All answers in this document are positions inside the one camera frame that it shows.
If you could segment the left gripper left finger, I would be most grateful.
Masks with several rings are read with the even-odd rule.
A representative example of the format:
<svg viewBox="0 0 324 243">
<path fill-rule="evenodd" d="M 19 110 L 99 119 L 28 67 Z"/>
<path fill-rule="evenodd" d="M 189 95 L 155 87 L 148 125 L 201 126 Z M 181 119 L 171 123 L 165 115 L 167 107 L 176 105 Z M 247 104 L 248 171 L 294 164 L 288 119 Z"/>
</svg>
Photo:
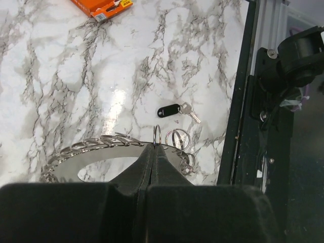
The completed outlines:
<svg viewBox="0 0 324 243">
<path fill-rule="evenodd" d="M 1 242 L 145 242 L 153 146 L 108 183 L 15 183 L 1 188 Z"/>
</svg>

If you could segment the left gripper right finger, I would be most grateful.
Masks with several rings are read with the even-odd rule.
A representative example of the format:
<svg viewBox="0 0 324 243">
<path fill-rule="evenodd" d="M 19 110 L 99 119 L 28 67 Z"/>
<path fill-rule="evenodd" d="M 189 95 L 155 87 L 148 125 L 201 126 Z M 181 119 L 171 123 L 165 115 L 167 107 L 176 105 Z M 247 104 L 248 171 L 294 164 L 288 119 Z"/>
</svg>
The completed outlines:
<svg viewBox="0 0 324 243">
<path fill-rule="evenodd" d="M 269 199 L 253 186 L 194 186 L 154 149 L 147 242 L 280 242 Z"/>
</svg>

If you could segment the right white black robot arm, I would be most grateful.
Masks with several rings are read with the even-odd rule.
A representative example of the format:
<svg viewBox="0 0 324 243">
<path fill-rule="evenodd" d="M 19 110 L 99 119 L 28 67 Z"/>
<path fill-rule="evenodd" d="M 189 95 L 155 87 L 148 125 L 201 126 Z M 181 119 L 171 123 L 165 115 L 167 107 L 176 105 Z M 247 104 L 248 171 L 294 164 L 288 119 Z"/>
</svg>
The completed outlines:
<svg viewBox="0 0 324 243">
<path fill-rule="evenodd" d="M 315 26 L 283 40 L 277 56 L 257 52 L 255 75 L 262 90 L 278 94 L 287 88 L 304 87 L 323 74 L 323 27 Z"/>
</svg>

